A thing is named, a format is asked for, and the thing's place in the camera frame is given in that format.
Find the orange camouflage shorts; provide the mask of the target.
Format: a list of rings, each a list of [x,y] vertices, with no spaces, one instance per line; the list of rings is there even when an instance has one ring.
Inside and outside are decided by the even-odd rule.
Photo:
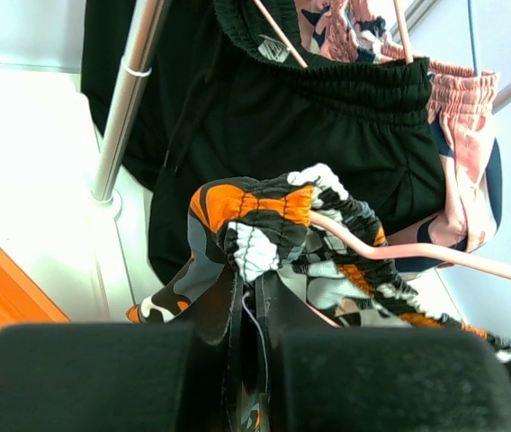
[[[258,181],[220,179],[202,185],[187,212],[191,256],[159,292],[132,307],[130,320],[159,325],[173,321],[231,269],[242,283],[240,355],[242,395],[252,392],[259,410],[265,378],[265,334],[256,316],[256,281],[276,275],[312,311],[336,328],[457,329],[483,340],[511,383],[511,339],[450,319],[440,327],[414,326],[366,295],[336,269],[327,236],[314,230],[304,212],[327,215],[375,246],[379,219],[365,202],[355,200],[331,169],[318,164]]]

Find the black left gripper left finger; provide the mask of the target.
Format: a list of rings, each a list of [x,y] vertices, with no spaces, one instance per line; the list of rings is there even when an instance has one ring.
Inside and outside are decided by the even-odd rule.
[[[242,283],[164,324],[0,329],[0,431],[236,431]]]

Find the pink hanger of camouflage shorts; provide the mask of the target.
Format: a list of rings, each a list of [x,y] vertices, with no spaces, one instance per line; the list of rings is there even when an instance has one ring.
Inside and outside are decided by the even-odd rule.
[[[338,272],[392,314],[414,326],[440,327],[450,318],[441,309],[425,303],[397,275],[395,262],[399,258],[430,258],[511,280],[511,265],[506,263],[429,243],[390,246],[382,230],[375,238],[378,244],[371,246],[325,215],[311,211],[309,219],[314,230],[327,236],[328,251],[333,254],[331,259]]]

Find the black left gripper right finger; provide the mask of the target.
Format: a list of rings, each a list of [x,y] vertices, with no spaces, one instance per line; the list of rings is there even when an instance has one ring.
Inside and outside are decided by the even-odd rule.
[[[511,431],[511,383],[489,346],[441,328],[336,328],[268,274],[264,431]]]

